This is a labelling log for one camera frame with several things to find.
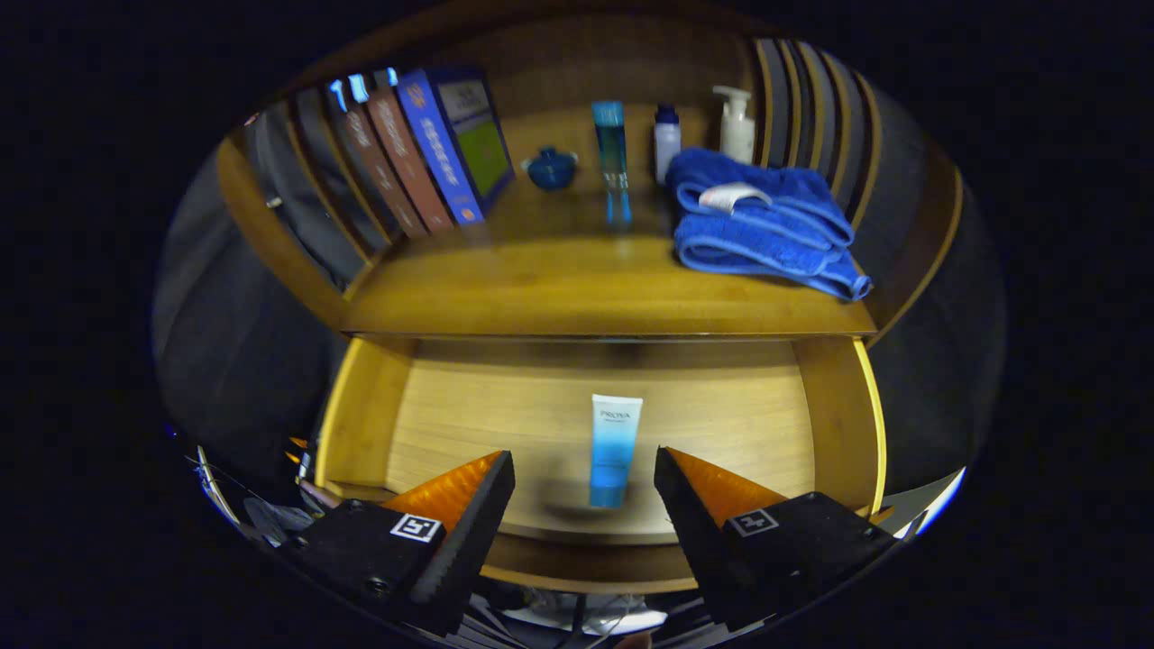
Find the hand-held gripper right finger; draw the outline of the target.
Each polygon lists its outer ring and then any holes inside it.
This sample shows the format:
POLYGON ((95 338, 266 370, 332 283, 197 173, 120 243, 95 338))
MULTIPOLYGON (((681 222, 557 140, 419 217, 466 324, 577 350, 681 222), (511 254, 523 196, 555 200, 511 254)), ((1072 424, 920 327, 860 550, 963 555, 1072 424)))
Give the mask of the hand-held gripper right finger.
POLYGON ((812 607, 902 549, 818 490, 782 497, 668 446, 653 484, 709 616, 730 631, 812 607))

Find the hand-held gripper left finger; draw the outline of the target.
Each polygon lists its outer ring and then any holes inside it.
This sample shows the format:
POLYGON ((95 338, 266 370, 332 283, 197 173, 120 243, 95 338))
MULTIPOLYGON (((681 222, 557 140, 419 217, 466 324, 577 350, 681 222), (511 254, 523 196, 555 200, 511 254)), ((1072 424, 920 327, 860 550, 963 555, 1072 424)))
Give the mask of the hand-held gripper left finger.
POLYGON ((383 503, 349 498, 279 562, 372 620, 454 634, 515 486, 511 452, 490 452, 383 503))

